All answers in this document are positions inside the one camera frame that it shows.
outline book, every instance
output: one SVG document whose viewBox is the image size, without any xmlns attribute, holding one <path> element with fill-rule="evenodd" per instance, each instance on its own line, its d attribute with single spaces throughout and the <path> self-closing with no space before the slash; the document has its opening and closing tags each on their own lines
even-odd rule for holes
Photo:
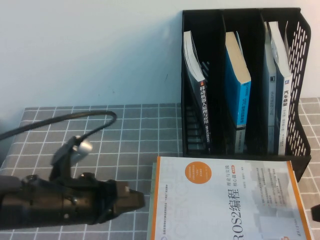
<svg viewBox="0 0 320 240">
<path fill-rule="evenodd" d="M 272 55 L 276 66 L 274 150 L 278 155 L 285 155 L 292 73 L 289 68 L 288 55 L 279 31 L 278 22 L 269 22 L 268 28 L 271 37 Z"/>
<path fill-rule="evenodd" d="M 234 32 L 226 33 L 225 48 L 225 98 L 235 127 L 241 128 L 247 124 L 251 76 Z"/>
<path fill-rule="evenodd" d="M 152 175 L 151 175 L 151 188 L 150 188 L 150 201 L 149 201 L 149 218 L 148 218 L 148 228 L 146 233 L 146 239 L 151 239 L 152 232 L 152 219 L 154 216 L 154 201 L 155 201 L 155 188 L 156 188 L 156 173 L 157 164 L 152 165 Z"/>
<path fill-rule="evenodd" d="M 204 127 L 206 147 L 210 153 L 212 150 L 212 140 L 208 108 L 207 83 L 198 60 L 197 50 L 191 31 L 185 31 L 183 33 L 183 53 L 187 68 L 187 75 L 197 105 L 202 114 L 201 121 Z"/>
<path fill-rule="evenodd" d="M 226 111 L 228 132 L 230 139 L 230 152 L 232 154 L 242 154 L 245 148 L 246 127 L 236 128 L 230 113 Z"/>
<path fill-rule="evenodd" d="M 150 239 L 313 236 L 289 161 L 158 157 Z"/>
<path fill-rule="evenodd" d="M 275 103 L 277 69 L 271 48 L 271 38 L 268 25 L 265 22 L 265 43 L 263 58 L 262 77 L 262 112 L 264 114 L 264 129 L 267 135 L 267 153 L 272 154 L 275 150 Z"/>
</svg>

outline black cable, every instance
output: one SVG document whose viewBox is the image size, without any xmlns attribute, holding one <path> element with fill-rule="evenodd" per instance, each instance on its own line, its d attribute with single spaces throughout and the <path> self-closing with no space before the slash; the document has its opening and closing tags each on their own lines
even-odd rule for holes
<svg viewBox="0 0 320 240">
<path fill-rule="evenodd" d="M 91 136 L 92 134 L 95 134 L 96 132 L 106 128 L 106 127 L 109 127 L 110 125 L 112 125 L 116 120 L 117 120 L 117 115 L 113 112 L 113 111 L 108 111 L 110 114 L 110 116 L 112 116 L 112 120 L 110 120 L 109 122 L 107 122 L 106 124 L 100 126 L 100 127 L 97 127 L 96 129 L 93 129 L 91 130 L 90 132 L 88 133 L 85 133 L 83 134 L 81 137 L 78 138 L 78 141 L 81 143 L 83 140 L 85 140 L 87 137 Z"/>
<path fill-rule="evenodd" d="M 84 134 L 83 136 L 81 136 L 79 139 L 81 139 L 81 141 L 83 141 L 84 139 L 86 139 L 90 135 L 96 133 L 97 131 L 104 129 L 104 128 L 110 126 L 111 124 L 113 124 L 117 120 L 117 115 L 112 111 L 84 111 L 84 112 L 76 112 L 76 113 L 66 114 L 66 115 L 62 115 L 62 116 L 56 116 L 56 117 L 52 117 L 52 118 L 49 118 L 49 119 L 46 119 L 43 121 L 39 121 L 39 122 L 35 122 L 35 123 L 29 124 L 29 125 L 21 126 L 16 129 L 2 133 L 0 135 L 0 141 L 4 140 L 6 138 L 12 137 L 14 135 L 21 134 L 23 132 L 26 132 L 26 131 L 29 131 L 32 129 L 37 129 L 37 128 L 40 128 L 40 127 L 43 127 L 46 125 L 55 124 L 55 123 L 62 122 L 65 120 L 77 119 L 77 118 L 82 118 L 82 117 L 87 117 L 87 116 L 96 116 L 96 115 L 109 115 L 109 116 L 112 116 L 112 119 L 108 123 L 106 123 L 105 125 L 98 127 L 97 129 L 94 129 L 94 130 Z"/>
</svg>

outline table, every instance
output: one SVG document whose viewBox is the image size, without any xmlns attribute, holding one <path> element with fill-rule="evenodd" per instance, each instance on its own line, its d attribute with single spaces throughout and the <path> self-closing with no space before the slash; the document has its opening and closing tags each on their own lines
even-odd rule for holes
<svg viewBox="0 0 320 240">
<path fill-rule="evenodd" d="M 145 194 L 146 206 L 98 225 L 71 225 L 0 232 L 1 240 L 145 240 L 147 237 L 152 165 L 157 156 L 182 156 L 181 105 L 139 104 L 26 108 L 21 125 L 64 114 L 110 110 L 116 123 L 92 135 L 92 153 L 71 169 L 78 177 L 95 173 L 100 181 L 128 181 Z M 1 174 L 23 178 L 37 174 L 47 180 L 55 151 L 71 136 L 104 124 L 105 116 L 90 116 L 44 126 L 15 137 Z"/>
</svg>

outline book spine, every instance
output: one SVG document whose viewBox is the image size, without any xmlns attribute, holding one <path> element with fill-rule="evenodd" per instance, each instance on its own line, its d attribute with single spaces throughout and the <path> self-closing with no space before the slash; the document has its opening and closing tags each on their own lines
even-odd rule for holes
<svg viewBox="0 0 320 240">
<path fill-rule="evenodd" d="M 251 88 L 250 81 L 240 85 L 237 123 L 236 123 L 237 128 L 245 127 L 247 124 L 250 88 Z"/>
<path fill-rule="evenodd" d="M 246 135 L 246 129 L 236 130 L 235 144 L 234 144 L 235 154 L 242 154 L 244 152 L 245 135 Z"/>
<path fill-rule="evenodd" d="M 268 126 L 268 154 L 273 154 L 275 151 L 275 126 Z"/>
<path fill-rule="evenodd" d="M 276 102 L 276 78 L 277 73 L 269 75 L 269 97 L 268 97 L 268 126 L 275 125 L 275 102 Z"/>
<path fill-rule="evenodd" d="M 206 148 L 208 152 L 211 153 L 212 142 L 211 142 L 210 121 L 209 121 L 208 97 L 207 97 L 206 83 L 204 80 L 199 82 L 199 90 L 200 90 L 200 100 L 201 100 L 200 111 L 202 113 Z"/>
<path fill-rule="evenodd" d="M 287 131 L 289 121 L 289 106 L 291 97 L 292 75 L 283 79 L 282 105 L 279 126 L 278 155 L 286 154 Z"/>
</svg>

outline desk organizer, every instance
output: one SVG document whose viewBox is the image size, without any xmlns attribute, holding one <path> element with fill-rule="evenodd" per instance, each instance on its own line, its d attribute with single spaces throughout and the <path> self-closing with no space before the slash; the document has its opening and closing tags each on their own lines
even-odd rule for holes
<svg viewBox="0 0 320 240">
<path fill-rule="evenodd" d="M 267 154 L 265 134 L 262 131 L 261 94 L 265 25 L 277 21 L 289 45 L 289 65 L 293 74 L 291 102 L 289 107 L 288 134 L 285 156 Z M 183 32 L 191 31 L 200 63 L 208 66 L 207 99 L 213 150 L 205 147 L 204 126 L 201 113 L 186 72 L 182 40 L 182 145 L 185 157 L 219 158 L 258 161 L 291 161 L 296 179 L 299 181 L 307 168 L 311 156 L 310 145 L 301 125 L 298 104 L 302 88 L 311 29 L 301 14 L 300 8 L 251 8 L 184 10 Z M 224 131 L 223 81 L 225 68 L 226 32 L 238 31 L 243 55 L 251 75 L 251 93 L 248 109 L 245 154 L 230 154 Z"/>
</svg>

